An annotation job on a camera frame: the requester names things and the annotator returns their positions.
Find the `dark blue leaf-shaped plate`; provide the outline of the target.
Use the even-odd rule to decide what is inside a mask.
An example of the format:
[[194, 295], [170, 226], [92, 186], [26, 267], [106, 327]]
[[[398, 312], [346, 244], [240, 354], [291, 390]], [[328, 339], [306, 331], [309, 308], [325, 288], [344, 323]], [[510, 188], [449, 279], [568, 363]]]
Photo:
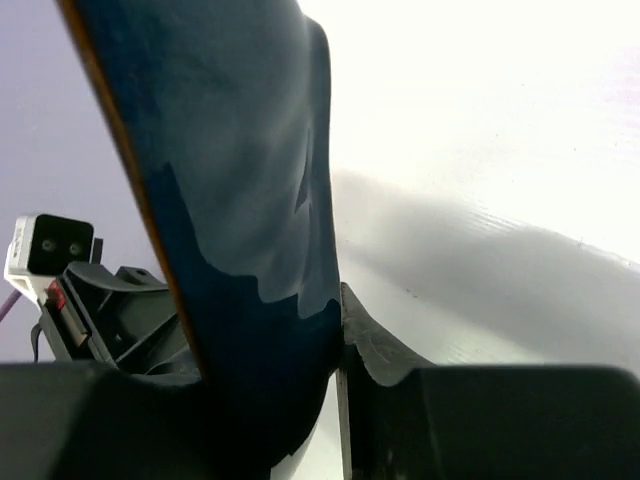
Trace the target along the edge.
[[295, 1], [64, 1], [208, 391], [221, 479], [289, 478], [342, 345], [330, 52]]

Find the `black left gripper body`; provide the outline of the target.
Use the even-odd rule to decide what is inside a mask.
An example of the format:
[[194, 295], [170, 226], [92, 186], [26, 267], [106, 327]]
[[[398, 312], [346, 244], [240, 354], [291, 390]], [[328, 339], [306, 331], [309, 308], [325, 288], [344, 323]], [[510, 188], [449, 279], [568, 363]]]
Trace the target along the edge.
[[59, 361], [94, 360], [134, 376], [197, 376], [168, 286], [147, 270], [73, 261], [38, 301], [33, 359], [45, 336]]

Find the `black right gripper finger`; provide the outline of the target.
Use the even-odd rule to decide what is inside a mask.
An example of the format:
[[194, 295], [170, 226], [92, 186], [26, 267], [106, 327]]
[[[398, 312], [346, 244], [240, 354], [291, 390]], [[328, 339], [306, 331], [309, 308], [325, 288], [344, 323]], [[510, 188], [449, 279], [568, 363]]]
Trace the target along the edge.
[[336, 372], [346, 479], [438, 479], [422, 374], [432, 364], [341, 285], [344, 343]]

